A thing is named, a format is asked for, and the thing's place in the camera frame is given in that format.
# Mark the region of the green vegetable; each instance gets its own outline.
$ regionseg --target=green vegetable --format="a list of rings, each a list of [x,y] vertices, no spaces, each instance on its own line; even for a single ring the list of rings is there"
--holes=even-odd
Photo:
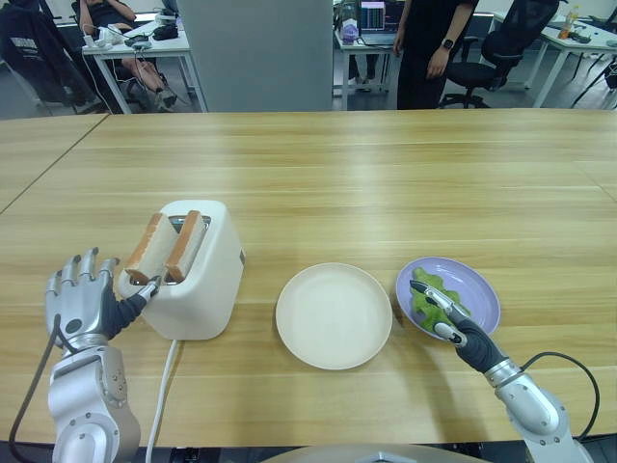
[[[456,291],[448,291],[443,287],[443,279],[439,275],[431,275],[424,271],[422,267],[416,267],[412,272],[414,275],[414,280],[418,280],[419,282],[426,283],[429,286],[438,289],[447,297],[456,302],[459,306],[463,308],[463,310],[470,315],[469,310],[461,304],[461,297],[459,293]],[[424,319],[420,322],[420,326],[424,328],[429,333],[435,333],[433,327],[436,323],[442,321],[443,323],[447,323],[452,326],[452,322],[449,320],[442,309],[433,304],[430,304],[426,301],[426,296],[419,291],[416,291],[411,287],[411,292],[413,297],[413,306],[412,310],[416,313],[422,313],[424,315]]]

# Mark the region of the robotic hand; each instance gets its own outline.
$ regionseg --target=robotic hand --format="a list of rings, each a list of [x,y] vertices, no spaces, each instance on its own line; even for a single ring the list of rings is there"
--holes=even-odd
[[[128,407],[122,356],[107,342],[141,313],[161,280],[156,277],[117,301],[113,280],[119,261],[103,261],[96,277],[97,254],[93,248],[83,259],[70,258],[51,276],[45,294],[47,331],[57,331],[56,344],[64,347],[63,359],[51,371],[48,396],[57,428],[57,463],[130,461],[139,446],[140,427]]]
[[[582,444],[572,438],[566,409],[554,395],[538,388],[449,297],[425,283],[411,280],[410,284],[452,322],[454,327],[436,323],[435,333],[452,342],[458,356],[495,388],[536,463],[593,463]]]

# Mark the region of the white toaster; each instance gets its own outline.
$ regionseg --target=white toaster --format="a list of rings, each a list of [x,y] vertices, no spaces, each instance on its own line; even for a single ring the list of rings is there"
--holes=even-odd
[[[190,210],[201,213],[206,231],[186,279],[163,279],[142,316],[168,340],[209,340],[228,325],[244,270],[245,254],[227,207],[218,201],[176,201],[160,211],[179,232]],[[118,292],[129,297],[141,286],[122,270]]]

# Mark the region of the keyboard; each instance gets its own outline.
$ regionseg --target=keyboard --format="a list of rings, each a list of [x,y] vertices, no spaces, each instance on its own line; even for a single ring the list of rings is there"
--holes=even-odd
[[[394,38],[396,34],[392,33],[382,33],[382,34],[371,34],[371,33],[362,33],[362,37],[360,43],[364,42],[365,45],[368,46],[392,46],[394,45]]]

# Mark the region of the toast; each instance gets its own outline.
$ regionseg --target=toast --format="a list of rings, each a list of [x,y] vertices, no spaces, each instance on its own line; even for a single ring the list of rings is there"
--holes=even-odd
[[[205,223],[201,213],[198,210],[189,211],[184,219],[177,242],[165,263],[174,282],[181,283],[186,279],[204,235]]]
[[[163,277],[165,261],[178,239],[178,233],[167,215],[152,215],[146,232],[126,262],[124,270],[142,285],[155,276]]]

